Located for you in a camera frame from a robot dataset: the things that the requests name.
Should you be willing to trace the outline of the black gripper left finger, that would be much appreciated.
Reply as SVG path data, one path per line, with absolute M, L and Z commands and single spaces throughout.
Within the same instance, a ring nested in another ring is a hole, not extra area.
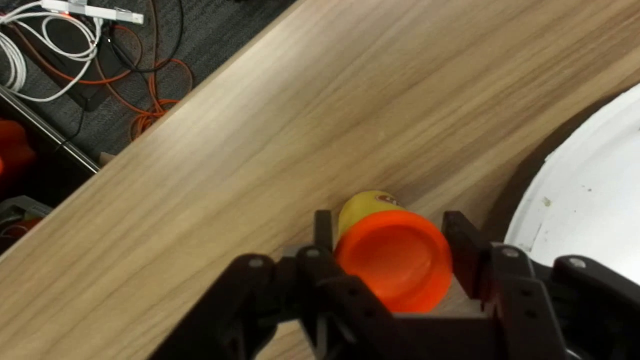
M 393 321 L 366 285 L 333 258 L 330 211 L 314 214 L 311 242 L 297 254 L 305 306 L 301 326 L 317 360 L 392 360 Z

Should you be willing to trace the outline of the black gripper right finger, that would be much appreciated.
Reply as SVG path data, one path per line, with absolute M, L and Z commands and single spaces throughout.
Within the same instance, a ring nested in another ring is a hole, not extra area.
M 458 211 L 447 211 L 441 226 L 453 276 L 484 313 L 492 360 L 568 360 L 549 297 L 527 256 L 489 242 Z

